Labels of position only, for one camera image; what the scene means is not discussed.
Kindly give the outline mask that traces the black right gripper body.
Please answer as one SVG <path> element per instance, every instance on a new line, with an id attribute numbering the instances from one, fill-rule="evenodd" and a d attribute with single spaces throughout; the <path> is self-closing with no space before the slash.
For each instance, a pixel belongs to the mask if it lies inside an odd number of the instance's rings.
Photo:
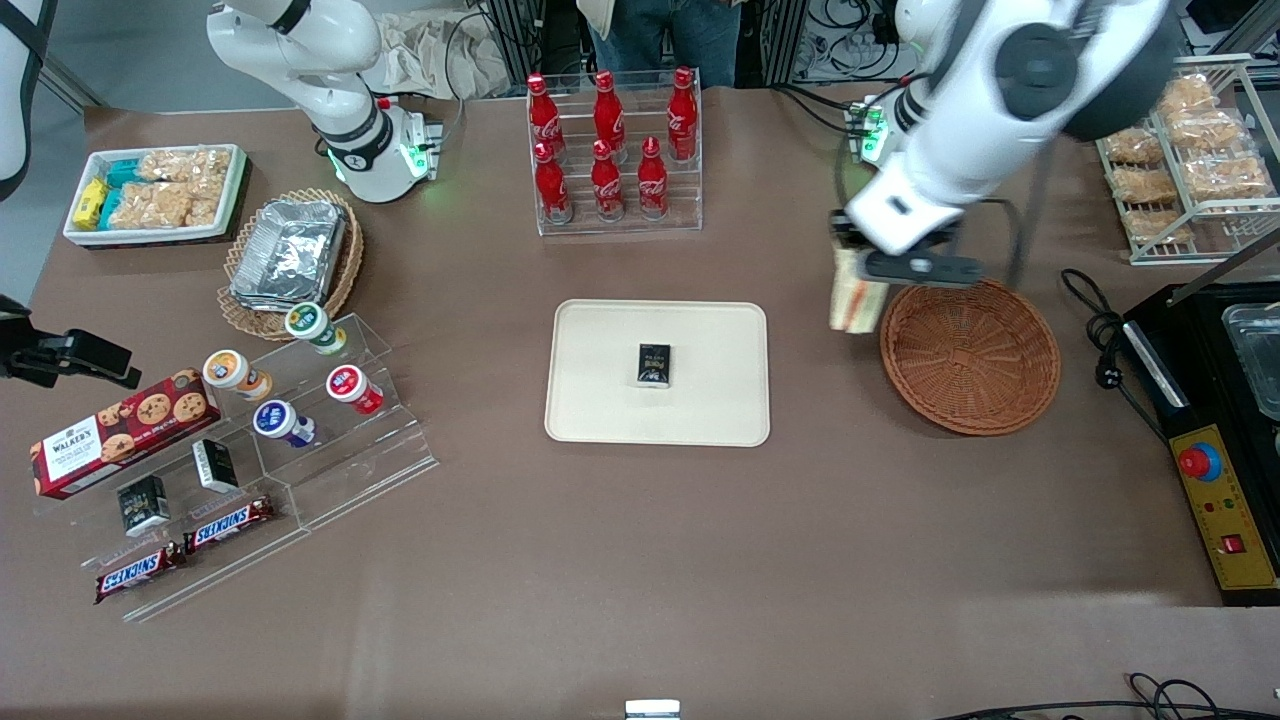
<path id="1" fill-rule="evenodd" d="M 31 310 L 1 296 L 1 377 L 52 388 L 60 377 L 63 336 L 35 328 Z"/>

